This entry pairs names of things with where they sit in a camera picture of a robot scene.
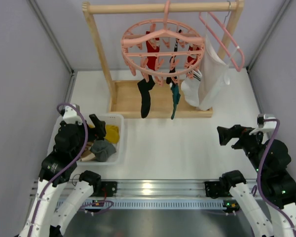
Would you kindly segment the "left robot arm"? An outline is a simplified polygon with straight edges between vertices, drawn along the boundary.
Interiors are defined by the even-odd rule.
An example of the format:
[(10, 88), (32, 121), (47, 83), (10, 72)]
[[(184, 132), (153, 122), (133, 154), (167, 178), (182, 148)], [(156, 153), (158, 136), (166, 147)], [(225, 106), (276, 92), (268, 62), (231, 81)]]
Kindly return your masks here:
[(59, 208), (56, 207), (87, 142), (106, 135), (105, 122), (95, 114), (89, 118), (93, 128), (80, 125), (78, 121), (61, 121), (53, 150), (41, 164), (37, 194), (19, 236), (62, 237), (86, 199), (101, 189), (101, 175), (84, 171), (69, 196)]

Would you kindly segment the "dark teal sock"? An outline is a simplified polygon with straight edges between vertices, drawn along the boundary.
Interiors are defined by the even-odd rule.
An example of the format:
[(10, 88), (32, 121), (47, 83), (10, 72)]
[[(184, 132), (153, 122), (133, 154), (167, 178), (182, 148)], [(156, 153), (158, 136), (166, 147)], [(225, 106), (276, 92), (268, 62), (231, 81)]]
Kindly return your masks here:
[(179, 87), (177, 84), (171, 83), (170, 89), (172, 91), (172, 100), (173, 100), (173, 111), (172, 111), (171, 119), (174, 119), (175, 113), (177, 110), (177, 105), (179, 104), (181, 95), (180, 95)]

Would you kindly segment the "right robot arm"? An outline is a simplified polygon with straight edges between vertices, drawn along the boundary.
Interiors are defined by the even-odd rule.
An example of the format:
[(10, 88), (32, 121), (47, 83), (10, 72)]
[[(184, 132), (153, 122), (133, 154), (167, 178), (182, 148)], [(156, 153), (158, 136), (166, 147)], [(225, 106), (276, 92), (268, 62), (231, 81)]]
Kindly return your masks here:
[(271, 138), (263, 142), (261, 128), (219, 126), (219, 143), (243, 150), (257, 172), (257, 186), (250, 189), (239, 170), (222, 174), (221, 186), (239, 204), (256, 237), (296, 237), (296, 182), (287, 172), (291, 162), (287, 146)]

